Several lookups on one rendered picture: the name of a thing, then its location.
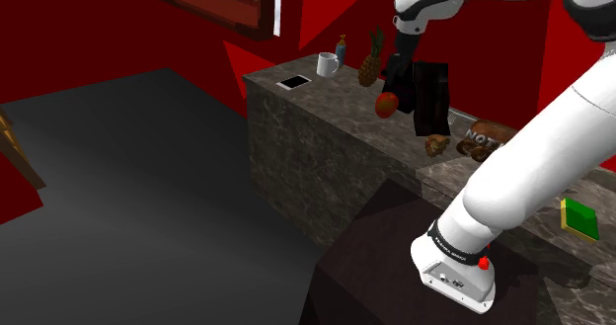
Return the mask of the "pineapple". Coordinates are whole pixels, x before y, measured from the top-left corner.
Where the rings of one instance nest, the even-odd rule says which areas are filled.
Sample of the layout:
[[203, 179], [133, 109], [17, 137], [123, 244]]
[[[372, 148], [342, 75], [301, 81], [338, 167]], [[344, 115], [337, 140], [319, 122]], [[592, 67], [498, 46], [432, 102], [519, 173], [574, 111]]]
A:
[[373, 85], [381, 70], [381, 52], [384, 43], [384, 34], [379, 26], [376, 27], [376, 31], [369, 32], [371, 38], [370, 53], [364, 58], [358, 69], [358, 83], [363, 87], [369, 87]]

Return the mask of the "red and green mango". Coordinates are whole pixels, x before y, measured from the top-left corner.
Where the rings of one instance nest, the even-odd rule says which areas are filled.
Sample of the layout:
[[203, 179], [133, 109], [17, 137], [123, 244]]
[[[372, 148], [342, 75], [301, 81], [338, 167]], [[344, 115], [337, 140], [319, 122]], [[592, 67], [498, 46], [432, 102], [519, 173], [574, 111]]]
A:
[[392, 92], [381, 93], [375, 101], [375, 113], [381, 119], [389, 119], [398, 109], [399, 99]]

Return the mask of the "white mug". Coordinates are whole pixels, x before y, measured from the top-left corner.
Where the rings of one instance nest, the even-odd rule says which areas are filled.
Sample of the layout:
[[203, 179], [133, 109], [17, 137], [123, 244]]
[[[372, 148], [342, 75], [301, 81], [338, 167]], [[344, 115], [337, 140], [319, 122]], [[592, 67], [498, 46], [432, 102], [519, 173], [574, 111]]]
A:
[[339, 57], [331, 52], [320, 52], [316, 73], [322, 77], [333, 77], [340, 67]]

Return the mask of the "brown bread piece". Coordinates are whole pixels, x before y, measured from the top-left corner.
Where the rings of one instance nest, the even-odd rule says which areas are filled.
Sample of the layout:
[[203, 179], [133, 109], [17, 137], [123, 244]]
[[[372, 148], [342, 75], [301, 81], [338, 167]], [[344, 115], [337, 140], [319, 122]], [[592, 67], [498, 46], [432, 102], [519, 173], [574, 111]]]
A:
[[450, 137], [440, 134], [432, 134], [425, 138], [425, 152], [428, 157], [435, 157], [443, 153], [450, 143]]

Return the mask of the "black phone with white rim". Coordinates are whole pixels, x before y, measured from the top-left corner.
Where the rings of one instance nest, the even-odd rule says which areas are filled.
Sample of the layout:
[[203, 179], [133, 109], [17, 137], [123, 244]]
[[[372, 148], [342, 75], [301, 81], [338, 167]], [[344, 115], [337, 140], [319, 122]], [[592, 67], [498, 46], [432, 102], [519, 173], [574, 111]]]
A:
[[310, 82], [310, 78], [307, 78], [303, 75], [294, 75], [292, 77], [277, 82], [276, 85], [285, 90], [293, 90]]

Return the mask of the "brown lettered bread loaf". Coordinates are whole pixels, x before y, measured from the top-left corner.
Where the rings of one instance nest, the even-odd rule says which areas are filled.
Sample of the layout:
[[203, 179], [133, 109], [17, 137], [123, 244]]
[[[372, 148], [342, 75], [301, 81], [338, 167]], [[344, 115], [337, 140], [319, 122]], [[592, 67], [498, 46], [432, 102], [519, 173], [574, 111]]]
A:
[[477, 162], [484, 162], [494, 151], [504, 146], [517, 130], [507, 125], [488, 120], [477, 120], [465, 132], [456, 150]]

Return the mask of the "dark robot stand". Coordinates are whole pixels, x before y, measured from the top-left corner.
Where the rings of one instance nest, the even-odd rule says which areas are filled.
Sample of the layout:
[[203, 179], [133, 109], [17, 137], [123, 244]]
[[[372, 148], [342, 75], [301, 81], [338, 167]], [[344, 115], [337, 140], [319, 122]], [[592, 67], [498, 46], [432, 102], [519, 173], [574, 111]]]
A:
[[316, 264], [298, 325], [562, 325], [537, 266], [500, 243], [486, 314], [424, 286], [410, 246], [440, 213], [385, 181]]

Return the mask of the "green and yellow sponge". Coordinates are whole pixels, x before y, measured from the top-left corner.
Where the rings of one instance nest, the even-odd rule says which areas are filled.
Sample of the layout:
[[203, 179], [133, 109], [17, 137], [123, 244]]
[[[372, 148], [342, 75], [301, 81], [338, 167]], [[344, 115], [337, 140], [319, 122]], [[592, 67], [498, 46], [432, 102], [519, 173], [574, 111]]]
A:
[[589, 243], [599, 240], [595, 211], [569, 198], [561, 200], [561, 228]]

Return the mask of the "red window frame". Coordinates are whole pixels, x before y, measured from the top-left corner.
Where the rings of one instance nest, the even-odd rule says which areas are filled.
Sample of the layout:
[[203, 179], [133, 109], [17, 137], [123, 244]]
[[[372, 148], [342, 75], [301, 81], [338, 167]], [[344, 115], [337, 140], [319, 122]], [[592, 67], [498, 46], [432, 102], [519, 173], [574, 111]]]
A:
[[253, 41], [273, 37], [274, 0], [162, 0]]

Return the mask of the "brown wooden frame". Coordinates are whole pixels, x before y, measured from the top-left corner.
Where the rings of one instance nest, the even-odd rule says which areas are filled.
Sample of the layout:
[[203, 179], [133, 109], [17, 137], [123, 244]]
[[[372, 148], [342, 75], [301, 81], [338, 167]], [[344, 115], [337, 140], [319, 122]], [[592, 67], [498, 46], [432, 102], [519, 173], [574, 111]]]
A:
[[0, 152], [36, 190], [41, 190], [46, 184], [27, 159], [12, 126], [8, 115], [0, 107]]

